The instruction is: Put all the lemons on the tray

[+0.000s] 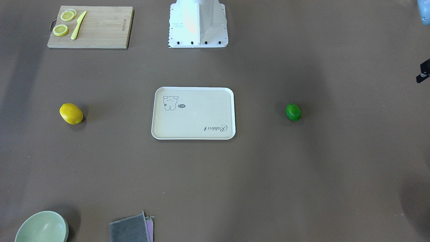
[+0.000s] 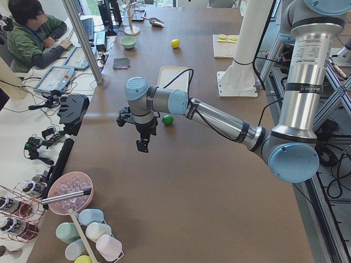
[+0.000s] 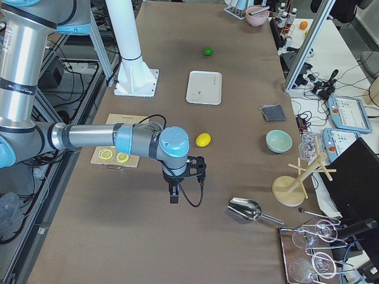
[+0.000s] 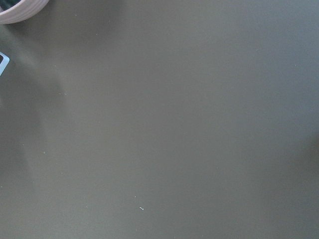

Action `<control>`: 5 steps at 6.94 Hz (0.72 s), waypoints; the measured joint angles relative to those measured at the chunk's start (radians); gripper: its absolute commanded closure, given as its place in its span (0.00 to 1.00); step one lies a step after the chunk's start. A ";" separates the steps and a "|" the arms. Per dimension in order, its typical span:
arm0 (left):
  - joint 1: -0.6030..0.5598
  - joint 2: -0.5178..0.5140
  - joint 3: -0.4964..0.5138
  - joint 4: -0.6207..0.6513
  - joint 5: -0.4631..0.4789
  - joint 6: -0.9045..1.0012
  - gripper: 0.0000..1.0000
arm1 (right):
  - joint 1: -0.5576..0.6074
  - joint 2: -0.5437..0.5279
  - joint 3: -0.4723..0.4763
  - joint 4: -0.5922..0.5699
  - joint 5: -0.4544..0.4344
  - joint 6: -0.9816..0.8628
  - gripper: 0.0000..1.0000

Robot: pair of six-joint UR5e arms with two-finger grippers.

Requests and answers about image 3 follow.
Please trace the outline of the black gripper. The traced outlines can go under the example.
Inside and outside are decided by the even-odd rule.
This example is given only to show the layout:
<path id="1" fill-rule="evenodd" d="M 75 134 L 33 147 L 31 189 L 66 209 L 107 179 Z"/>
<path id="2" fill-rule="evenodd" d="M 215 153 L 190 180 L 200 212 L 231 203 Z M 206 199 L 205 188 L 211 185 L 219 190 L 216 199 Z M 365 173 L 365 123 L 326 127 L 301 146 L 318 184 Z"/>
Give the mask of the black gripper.
<path id="1" fill-rule="evenodd" d="M 171 204 L 177 204 L 179 202 L 179 184 L 181 179 L 175 176 L 171 176 L 163 172 L 163 179 L 168 183 L 169 189 L 169 202 Z"/>

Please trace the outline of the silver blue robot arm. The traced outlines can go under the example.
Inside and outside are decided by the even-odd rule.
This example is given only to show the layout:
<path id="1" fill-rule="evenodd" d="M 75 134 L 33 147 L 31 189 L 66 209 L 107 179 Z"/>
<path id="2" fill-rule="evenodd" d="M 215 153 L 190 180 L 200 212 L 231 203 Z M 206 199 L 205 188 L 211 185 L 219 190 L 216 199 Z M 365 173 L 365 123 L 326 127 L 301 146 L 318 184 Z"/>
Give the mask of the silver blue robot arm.
<path id="1" fill-rule="evenodd" d="M 170 202 L 177 203 L 190 168 L 189 138 L 182 128 L 156 122 L 67 125 L 31 118 L 47 37 L 90 34 L 89 1 L 2 1 L 1 12 L 7 20 L 1 53 L 1 166 L 53 150 L 113 146 L 160 161 Z"/>

